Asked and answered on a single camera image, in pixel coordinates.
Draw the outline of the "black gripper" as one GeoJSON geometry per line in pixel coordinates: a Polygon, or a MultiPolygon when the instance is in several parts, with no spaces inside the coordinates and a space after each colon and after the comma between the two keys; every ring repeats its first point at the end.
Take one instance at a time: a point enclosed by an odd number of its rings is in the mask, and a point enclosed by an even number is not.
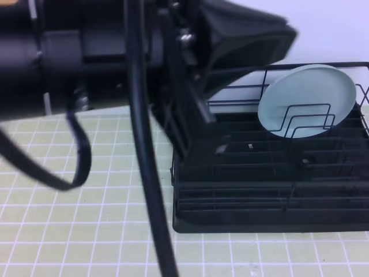
{"type": "Polygon", "coordinates": [[[159,50],[163,65],[153,77],[151,91],[146,85],[144,51],[144,3],[135,2],[135,143],[140,161],[153,159],[148,112],[171,142],[183,162],[205,162],[217,147],[215,118],[187,72],[182,44],[176,33],[175,15],[168,7],[155,8],[159,27],[159,50]]]}

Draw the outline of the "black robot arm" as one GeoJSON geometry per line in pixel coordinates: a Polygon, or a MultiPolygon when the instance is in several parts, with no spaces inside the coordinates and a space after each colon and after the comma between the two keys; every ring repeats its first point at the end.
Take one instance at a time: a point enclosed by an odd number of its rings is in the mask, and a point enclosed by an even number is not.
{"type": "MultiPolygon", "coordinates": [[[[144,54],[149,103],[176,154],[186,159],[193,141],[182,108],[195,101],[194,86],[175,66],[184,59],[176,13],[168,1],[144,1],[144,54]]],[[[1,116],[34,117],[43,96],[61,113],[87,98],[90,108],[126,104],[127,48],[123,1],[28,1],[1,5],[1,116]]]]}

